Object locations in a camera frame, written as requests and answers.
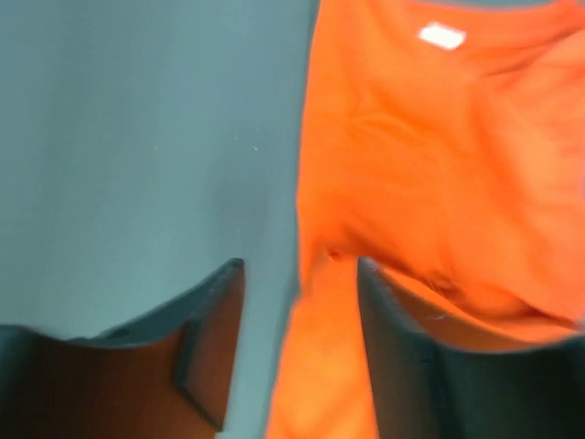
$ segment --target gray surface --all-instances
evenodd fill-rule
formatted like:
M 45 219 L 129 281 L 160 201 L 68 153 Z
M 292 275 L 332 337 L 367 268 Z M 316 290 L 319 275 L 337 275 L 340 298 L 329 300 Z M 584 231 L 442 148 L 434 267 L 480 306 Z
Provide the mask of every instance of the gray surface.
M 223 439 L 258 438 L 295 290 L 310 0 L 7 0 L 0 321 L 91 336 L 232 256 Z

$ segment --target fabric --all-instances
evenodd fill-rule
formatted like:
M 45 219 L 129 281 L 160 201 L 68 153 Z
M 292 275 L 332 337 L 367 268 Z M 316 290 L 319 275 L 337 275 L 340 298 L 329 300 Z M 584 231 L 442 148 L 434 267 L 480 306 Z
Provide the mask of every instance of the fabric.
M 418 39 L 430 22 L 465 41 L 447 51 Z M 573 334 L 585 315 L 584 188 L 580 6 L 322 0 L 298 186 L 302 291 L 266 437 L 376 437 L 360 255 L 485 334 Z

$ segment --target folded orange fabric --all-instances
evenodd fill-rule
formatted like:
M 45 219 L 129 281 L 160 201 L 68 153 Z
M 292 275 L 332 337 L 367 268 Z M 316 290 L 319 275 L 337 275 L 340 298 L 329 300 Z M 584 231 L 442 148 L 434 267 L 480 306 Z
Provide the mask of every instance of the folded orange fabric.
M 462 40 L 420 38 L 432 23 Z M 577 3 L 322 0 L 298 187 L 302 291 L 266 437 L 376 437 L 360 255 L 486 332 L 538 343 L 573 333 L 585 315 L 584 194 Z

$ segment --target white tag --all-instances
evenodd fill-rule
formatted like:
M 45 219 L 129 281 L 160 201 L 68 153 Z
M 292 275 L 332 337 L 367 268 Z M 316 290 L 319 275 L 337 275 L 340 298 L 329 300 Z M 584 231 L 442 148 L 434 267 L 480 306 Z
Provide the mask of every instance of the white tag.
M 422 28 L 419 31 L 419 38 L 438 48 L 454 50 L 465 41 L 467 33 L 435 22 Z

